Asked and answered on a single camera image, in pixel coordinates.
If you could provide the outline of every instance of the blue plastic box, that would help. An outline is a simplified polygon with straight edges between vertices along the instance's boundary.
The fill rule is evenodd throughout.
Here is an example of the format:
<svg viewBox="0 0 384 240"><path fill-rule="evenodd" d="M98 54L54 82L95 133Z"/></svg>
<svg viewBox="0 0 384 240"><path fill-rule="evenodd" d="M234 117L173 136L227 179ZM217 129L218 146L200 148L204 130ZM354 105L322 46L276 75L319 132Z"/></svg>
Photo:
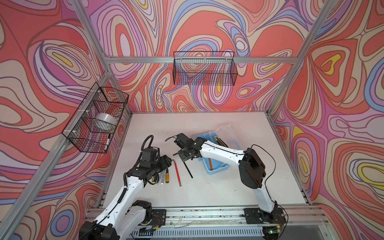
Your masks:
<svg viewBox="0 0 384 240"><path fill-rule="evenodd" d="M209 133L205 133L205 134L201 134L201 135L198 135L196 136L196 138L198 137L202 137L202 138L205 138L215 144L218 144L217 141L215 140L215 136L218 136L216 134L216 132L209 132ZM221 161L218 161L218 160L215 160L215 159L212 159L211 158L211 163L212 163L212 169L211 170L211 167L209 165L209 159L207 157L199 157L199 161L203 161L204 165L205 165L205 169L207 171L208 174L215 174L217 172L221 172L221 171L224 171L226 170L227 168L229 168L230 165L226 164L226 163L223 163Z"/></svg>

